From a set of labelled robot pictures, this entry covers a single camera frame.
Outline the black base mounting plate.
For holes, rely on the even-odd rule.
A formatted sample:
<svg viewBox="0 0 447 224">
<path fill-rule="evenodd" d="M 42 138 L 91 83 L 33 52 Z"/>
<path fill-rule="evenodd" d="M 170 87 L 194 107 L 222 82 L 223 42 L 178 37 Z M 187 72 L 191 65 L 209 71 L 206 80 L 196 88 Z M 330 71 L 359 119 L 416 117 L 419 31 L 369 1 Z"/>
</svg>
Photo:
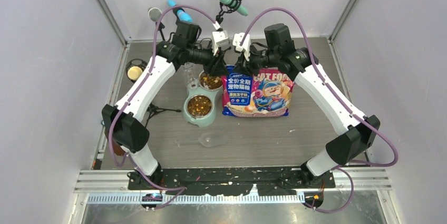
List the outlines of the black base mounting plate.
<svg viewBox="0 0 447 224">
<path fill-rule="evenodd" d="M 300 168 L 295 167 L 164 169 L 151 181 L 169 188 L 167 194 L 173 196 L 181 187 L 187 196 L 245 196 L 253 189 L 260 196 L 288 196 L 294 195 L 296 189 L 335 187 L 331 173 L 306 182 Z"/>
</svg>

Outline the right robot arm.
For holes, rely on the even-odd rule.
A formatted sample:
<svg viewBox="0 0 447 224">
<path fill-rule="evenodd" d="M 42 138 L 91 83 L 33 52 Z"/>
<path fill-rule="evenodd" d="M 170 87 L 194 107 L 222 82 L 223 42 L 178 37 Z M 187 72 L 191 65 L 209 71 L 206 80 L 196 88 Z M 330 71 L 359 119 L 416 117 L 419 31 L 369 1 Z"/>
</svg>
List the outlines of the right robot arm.
<svg viewBox="0 0 447 224">
<path fill-rule="evenodd" d="M 235 71 L 256 75 L 262 68 L 278 68 L 301 87 L 329 119 L 337 137 L 301 166 L 302 183 L 315 187 L 325 172 L 352 161 L 373 144 L 380 121 L 374 115 L 366 116 L 332 86 L 314 54 L 306 47 L 295 47 L 288 26 L 274 24 L 266 27 L 264 33 L 265 51 L 256 50 L 247 34 L 234 35 L 232 44 L 240 53 Z"/>
</svg>

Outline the yellow microphone on tripod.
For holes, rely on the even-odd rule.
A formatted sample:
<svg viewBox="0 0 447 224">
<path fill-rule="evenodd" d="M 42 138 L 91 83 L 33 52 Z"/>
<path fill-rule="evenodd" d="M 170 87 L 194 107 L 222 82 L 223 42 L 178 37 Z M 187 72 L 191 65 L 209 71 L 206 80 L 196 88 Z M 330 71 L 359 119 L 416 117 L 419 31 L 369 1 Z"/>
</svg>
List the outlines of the yellow microphone on tripod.
<svg viewBox="0 0 447 224">
<path fill-rule="evenodd" d="M 148 63 L 143 59 L 132 59 L 130 60 L 126 65 L 126 72 L 127 72 L 127 78 L 132 82 L 135 83 L 138 78 L 143 74 L 143 71 L 148 66 Z M 149 120 L 154 117 L 155 115 L 158 115 L 162 112 L 171 111 L 171 112 L 177 112 L 180 113 L 180 109 L 167 109 L 167 108 L 161 108 L 159 106 L 154 105 L 153 103 L 150 103 L 149 107 L 147 108 L 146 112 L 148 113 L 145 127 L 147 127 Z"/>
</svg>

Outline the colourful cat food bag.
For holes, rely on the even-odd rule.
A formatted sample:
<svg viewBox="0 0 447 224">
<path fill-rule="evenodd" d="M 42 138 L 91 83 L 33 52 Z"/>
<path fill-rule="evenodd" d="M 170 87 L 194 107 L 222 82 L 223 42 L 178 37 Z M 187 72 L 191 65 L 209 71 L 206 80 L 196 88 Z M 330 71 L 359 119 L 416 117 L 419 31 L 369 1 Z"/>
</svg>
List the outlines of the colourful cat food bag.
<svg viewBox="0 0 447 224">
<path fill-rule="evenodd" d="M 293 81 L 277 69 L 261 69 L 247 76 L 227 65 L 222 77 L 222 114 L 240 118 L 287 116 L 293 94 Z"/>
</svg>

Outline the brown metronome box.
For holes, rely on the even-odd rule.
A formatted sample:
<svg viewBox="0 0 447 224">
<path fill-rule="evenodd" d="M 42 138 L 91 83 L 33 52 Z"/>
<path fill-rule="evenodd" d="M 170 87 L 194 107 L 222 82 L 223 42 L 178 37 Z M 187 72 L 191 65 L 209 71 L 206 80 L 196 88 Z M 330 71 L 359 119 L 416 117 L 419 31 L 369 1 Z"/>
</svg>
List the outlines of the brown metronome box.
<svg viewBox="0 0 447 224">
<path fill-rule="evenodd" d="M 106 136 L 107 141 L 109 142 L 109 132 L 108 132 L 108 130 L 105 130 L 104 134 Z M 118 155 L 118 156 L 124 156 L 125 155 L 125 151 L 114 140 L 111 141 L 111 144 L 112 144 L 112 147 L 110 147 L 109 144 L 108 144 L 108 147 L 109 147 L 109 149 L 113 150 L 115 155 Z"/>
</svg>

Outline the clear plastic scoop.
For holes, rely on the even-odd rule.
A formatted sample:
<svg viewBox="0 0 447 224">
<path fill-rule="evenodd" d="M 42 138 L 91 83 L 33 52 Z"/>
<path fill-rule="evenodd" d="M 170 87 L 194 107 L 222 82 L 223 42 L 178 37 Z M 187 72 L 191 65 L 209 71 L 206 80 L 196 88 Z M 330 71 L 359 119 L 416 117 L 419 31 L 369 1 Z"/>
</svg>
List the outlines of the clear plastic scoop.
<svg viewBox="0 0 447 224">
<path fill-rule="evenodd" d="M 201 144 L 205 148 L 212 148 L 226 144 L 228 140 L 229 136 L 227 134 L 218 132 L 206 132 L 196 139 L 177 139 L 175 140 L 175 143 L 179 147 L 197 143 Z"/>
</svg>

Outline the green microphone on tripod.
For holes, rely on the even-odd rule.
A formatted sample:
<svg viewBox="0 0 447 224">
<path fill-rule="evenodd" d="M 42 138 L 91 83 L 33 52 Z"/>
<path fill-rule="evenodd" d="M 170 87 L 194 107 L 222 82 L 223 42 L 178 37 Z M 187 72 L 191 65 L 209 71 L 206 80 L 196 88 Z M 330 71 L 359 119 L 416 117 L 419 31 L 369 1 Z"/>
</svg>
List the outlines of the green microphone on tripod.
<svg viewBox="0 0 447 224">
<path fill-rule="evenodd" d="M 242 5 L 242 0 L 219 0 L 220 11 L 216 16 L 216 21 L 221 24 L 224 20 L 225 14 L 231 14 L 234 12 L 239 13 L 242 16 L 248 16 L 248 10 Z"/>
</svg>

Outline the silver round microphone stand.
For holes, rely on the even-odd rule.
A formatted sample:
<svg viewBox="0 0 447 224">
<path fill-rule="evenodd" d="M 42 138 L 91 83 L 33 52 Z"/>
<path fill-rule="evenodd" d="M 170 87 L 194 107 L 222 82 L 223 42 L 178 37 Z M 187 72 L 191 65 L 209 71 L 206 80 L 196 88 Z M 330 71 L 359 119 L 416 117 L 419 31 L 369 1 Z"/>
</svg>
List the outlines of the silver round microphone stand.
<svg viewBox="0 0 447 224">
<path fill-rule="evenodd" d="M 159 24 L 158 32 L 160 33 L 162 40 L 165 41 L 166 38 L 165 38 L 164 33 L 163 33 L 163 29 L 165 28 L 165 26 L 160 21 L 161 15 L 162 15 L 162 11 L 159 8 L 156 8 L 156 7 L 148 8 L 148 17 L 149 17 L 149 19 L 151 21 L 153 21 L 154 23 Z"/>
</svg>

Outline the blue microphone on stand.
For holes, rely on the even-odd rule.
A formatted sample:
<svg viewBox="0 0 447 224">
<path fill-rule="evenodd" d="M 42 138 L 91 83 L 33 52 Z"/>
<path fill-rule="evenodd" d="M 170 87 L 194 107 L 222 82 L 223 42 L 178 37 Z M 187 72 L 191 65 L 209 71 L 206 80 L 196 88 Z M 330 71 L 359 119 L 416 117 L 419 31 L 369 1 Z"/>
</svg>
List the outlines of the blue microphone on stand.
<svg viewBox="0 0 447 224">
<path fill-rule="evenodd" d="M 173 8 L 177 5 L 174 0 L 167 0 L 167 4 L 170 8 Z M 178 24 L 179 22 L 193 22 L 191 16 L 186 13 L 182 7 L 173 8 L 171 11 L 176 16 L 176 24 Z"/>
</svg>

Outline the green double pet bowl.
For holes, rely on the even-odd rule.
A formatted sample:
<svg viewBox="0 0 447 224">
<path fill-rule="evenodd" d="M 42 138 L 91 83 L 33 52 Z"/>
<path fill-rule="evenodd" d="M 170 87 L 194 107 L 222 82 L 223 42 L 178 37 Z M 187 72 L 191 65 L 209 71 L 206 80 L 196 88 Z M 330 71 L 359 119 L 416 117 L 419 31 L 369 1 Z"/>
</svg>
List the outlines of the green double pet bowl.
<svg viewBox="0 0 447 224">
<path fill-rule="evenodd" d="M 217 116 L 217 104 L 222 95 L 221 76 L 210 76 L 202 71 L 187 84 L 187 98 L 183 104 L 182 115 L 186 122 L 206 127 Z"/>
</svg>

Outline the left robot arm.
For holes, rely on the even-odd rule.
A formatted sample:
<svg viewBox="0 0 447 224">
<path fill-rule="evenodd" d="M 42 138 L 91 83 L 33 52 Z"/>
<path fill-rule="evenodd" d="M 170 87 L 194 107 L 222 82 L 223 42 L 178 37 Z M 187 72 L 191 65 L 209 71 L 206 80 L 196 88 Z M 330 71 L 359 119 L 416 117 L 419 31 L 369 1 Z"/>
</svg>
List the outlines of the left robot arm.
<svg viewBox="0 0 447 224">
<path fill-rule="evenodd" d="M 186 63 L 202 65 L 209 75 L 227 74 L 224 54 L 231 43 L 219 23 L 213 25 L 215 31 L 209 48 L 197 45 L 201 33 L 198 24 L 177 21 L 176 25 L 171 39 L 153 47 L 154 54 L 148 66 L 127 94 L 115 105 L 106 104 L 102 109 L 107 139 L 130 155 L 143 173 L 141 182 L 149 189 L 156 189 L 161 184 L 161 166 L 149 149 L 150 133 L 142 120 L 161 87 Z"/>
</svg>

